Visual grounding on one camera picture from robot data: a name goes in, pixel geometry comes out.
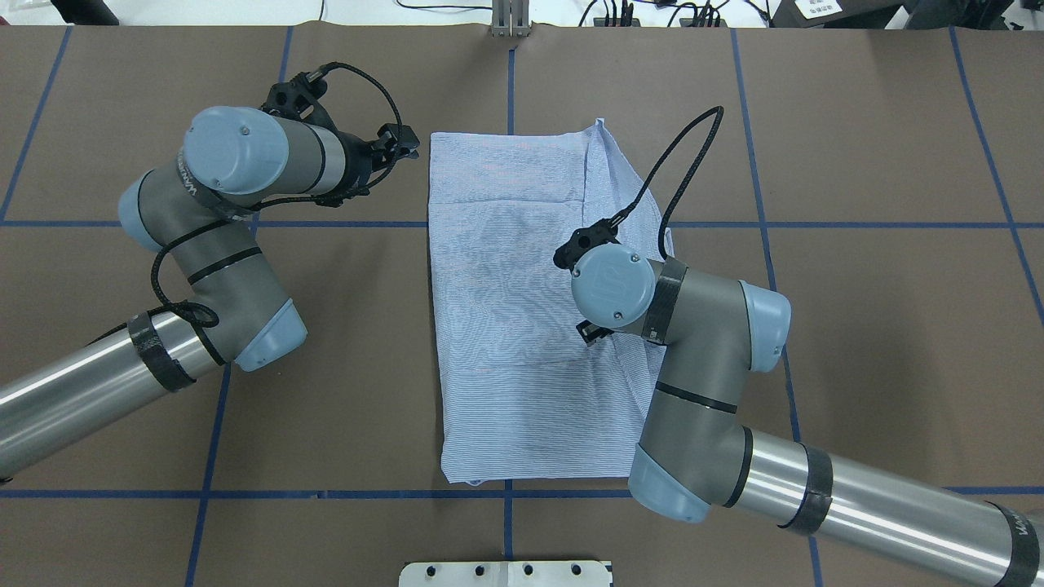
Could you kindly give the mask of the aluminium frame post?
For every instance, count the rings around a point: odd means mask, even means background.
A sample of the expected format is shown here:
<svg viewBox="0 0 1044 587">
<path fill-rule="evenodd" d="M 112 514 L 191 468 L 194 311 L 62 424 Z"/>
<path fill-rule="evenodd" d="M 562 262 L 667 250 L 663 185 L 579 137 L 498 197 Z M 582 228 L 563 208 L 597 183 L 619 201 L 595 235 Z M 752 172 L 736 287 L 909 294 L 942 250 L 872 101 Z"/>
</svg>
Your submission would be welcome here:
<svg viewBox="0 0 1044 587">
<path fill-rule="evenodd" d="M 532 33 L 529 0 L 491 1 L 491 36 L 494 38 L 526 38 Z"/>
</svg>

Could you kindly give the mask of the white central pillar with base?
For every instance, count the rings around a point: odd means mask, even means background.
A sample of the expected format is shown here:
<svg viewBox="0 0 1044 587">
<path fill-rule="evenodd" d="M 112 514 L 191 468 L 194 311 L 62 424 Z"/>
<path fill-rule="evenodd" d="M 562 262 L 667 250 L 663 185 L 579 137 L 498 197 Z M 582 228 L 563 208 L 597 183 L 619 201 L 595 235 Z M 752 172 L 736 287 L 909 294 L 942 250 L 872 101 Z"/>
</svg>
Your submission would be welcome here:
<svg viewBox="0 0 1044 587">
<path fill-rule="evenodd" d="M 610 562 L 529 560 L 417 562 L 406 565 L 399 586 L 614 586 Z"/>
</svg>

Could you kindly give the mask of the light blue striped shirt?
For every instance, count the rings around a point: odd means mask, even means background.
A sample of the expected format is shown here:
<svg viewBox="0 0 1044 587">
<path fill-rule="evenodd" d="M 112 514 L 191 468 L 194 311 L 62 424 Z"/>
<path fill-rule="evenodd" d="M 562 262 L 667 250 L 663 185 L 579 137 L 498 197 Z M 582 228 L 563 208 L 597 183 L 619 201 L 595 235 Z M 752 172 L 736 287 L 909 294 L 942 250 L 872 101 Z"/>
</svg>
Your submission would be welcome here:
<svg viewBox="0 0 1044 587">
<path fill-rule="evenodd" d="M 437 131 L 428 236 L 449 483 L 626 477 L 664 351 L 582 341 L 555 250 L 641 186 L 604 119 L 556 136 Z"/>
</svg>

